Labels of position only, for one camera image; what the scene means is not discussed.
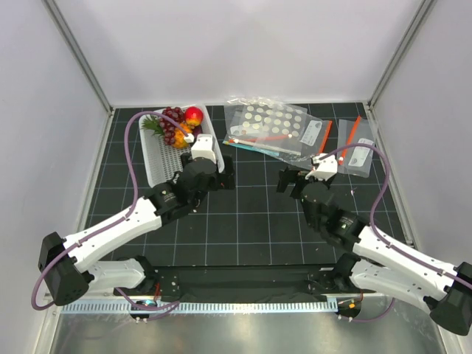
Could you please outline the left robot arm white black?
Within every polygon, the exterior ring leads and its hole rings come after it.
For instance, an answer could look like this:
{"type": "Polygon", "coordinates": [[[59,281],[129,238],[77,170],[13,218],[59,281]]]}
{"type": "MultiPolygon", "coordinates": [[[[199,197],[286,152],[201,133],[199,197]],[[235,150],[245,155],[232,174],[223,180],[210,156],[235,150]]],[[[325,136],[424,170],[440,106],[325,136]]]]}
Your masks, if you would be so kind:
{"type": "Polygon", "coordinates": [[[193,158],[189,153],[183,154],[181,161],[181,172],[120,213],[67,237],[53,232],[43,238],[39,282],[46,283],[54,305],[69,305],[93,289],[129,288],[140,295],[153,292],[156,274],[145,257],[113,262],[101,259],[128,241],[194,212],[209,192],[235,188],[231,156],[223,156],[222,170],[211,160],[193,158]]]}

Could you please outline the orange zipper clear bag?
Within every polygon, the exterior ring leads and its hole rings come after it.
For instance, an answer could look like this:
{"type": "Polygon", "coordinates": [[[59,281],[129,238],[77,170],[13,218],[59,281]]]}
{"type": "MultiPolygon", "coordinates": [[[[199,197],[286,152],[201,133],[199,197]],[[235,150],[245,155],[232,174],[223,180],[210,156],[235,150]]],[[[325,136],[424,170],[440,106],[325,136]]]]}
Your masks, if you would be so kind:
{"type": "Polygon", "coordinates": [[[232,126],[224,140],[239,139],[269,145],[291,151],[278,156],[268,155],[294,164],[310,164],[311,157],[324,151],[330,135],[332,122],[315,117],[272,119],[262,122],[244,121],[232,126]]]}

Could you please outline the white perforated plastic basket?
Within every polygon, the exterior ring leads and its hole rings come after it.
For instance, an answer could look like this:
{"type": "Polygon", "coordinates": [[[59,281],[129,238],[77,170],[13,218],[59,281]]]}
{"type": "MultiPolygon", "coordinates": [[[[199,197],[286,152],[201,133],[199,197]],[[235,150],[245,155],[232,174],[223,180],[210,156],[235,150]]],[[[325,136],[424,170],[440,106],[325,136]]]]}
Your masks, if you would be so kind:
{"type": "MultiPolygon", "coordinates": [[[[218,145],[217,136],[212,126],[209,112],[203,104],[196,104],[195,106],[201,109],[204,115],[202,132],[213,136],[214,143],[212,150],[216,156],[218,171],[222,173],[224,171],[223,156],[218,145]]],[[[175,171],[182,171],[183,167],[180,156],[182,153],[190,153],[191,148],[176,149],[166,145],[162,136],[153,135],[151,130],[144,129],[144,121],[147,117],[149,116],[146,115],[139,119],[140,138],[147,182],[150,187],[154,187],[157,184],[171,179],[175,171]]]]}

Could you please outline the red yellow apple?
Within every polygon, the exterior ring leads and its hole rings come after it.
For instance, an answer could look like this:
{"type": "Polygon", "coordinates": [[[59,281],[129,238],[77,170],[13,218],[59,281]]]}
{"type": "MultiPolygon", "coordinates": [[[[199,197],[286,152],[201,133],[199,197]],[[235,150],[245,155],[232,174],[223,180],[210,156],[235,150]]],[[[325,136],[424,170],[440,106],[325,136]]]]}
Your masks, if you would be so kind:
{"type": "Polygon", "coordinates": [[[194,128],[201,125],[204,119],[204,113],[200,108],[196,106],[191,106],[187,108],[186,111],[184,112],[184,118],[185,118],[186,124],[194,128]]]}

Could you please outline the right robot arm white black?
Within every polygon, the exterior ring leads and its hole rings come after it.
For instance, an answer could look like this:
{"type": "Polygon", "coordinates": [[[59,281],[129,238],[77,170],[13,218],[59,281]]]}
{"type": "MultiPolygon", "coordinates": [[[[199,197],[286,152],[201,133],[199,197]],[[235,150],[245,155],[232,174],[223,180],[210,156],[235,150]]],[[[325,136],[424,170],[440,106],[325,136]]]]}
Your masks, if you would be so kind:
{"type": "Polygon", "coordinates": [[[443,329],[466,336],[471,329],[471,264],[453,265],[423,254],[383,233],[366,218],[340,208],[330,181],[287,167],[277,192],[289,184],[306,223],[331,246],[344,250],[332,270],[334,287],[385,294],[424,312],[443,329]]]}

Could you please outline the orange toy pineapple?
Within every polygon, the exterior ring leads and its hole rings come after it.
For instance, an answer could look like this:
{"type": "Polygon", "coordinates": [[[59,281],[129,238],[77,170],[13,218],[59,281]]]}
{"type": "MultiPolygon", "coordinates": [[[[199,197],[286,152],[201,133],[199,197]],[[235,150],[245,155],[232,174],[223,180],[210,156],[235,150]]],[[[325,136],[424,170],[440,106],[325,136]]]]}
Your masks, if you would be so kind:
{"type": "Polygon", "coordinates": [[[184,133],[192,133],[192,128],[184,122],[180,122],[181,128],[177,128],[174,124],[168,122],[163,118],[154,116],[146,116],[141,128],[151,131],[153,136],[160,136],[163,138],[166,145],[177,149],[187,148],[189,144],[184,140],[184,133]]]}

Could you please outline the red grape bunch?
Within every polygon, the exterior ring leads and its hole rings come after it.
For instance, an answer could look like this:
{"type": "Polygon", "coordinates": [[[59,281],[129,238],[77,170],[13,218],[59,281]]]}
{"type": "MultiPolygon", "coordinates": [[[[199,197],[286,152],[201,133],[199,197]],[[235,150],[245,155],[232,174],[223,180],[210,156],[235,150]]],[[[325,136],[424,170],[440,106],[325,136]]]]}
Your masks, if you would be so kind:
{"type": "MultiPolygon", "coordinates": [[[[179,124],[181,127],[184,127],[184,112],[180,107],[167,107],[162,111],[162,114],[166,117],[171,118],[176,124],[179,124]]],[[[163,118],[160,118],[159,125],[163,131],[164,143],[166,145],[172,146],[174,148],[184,148],[187,146],[187,143],[184,141],[184,134],[173,123],[163,118]]]]}

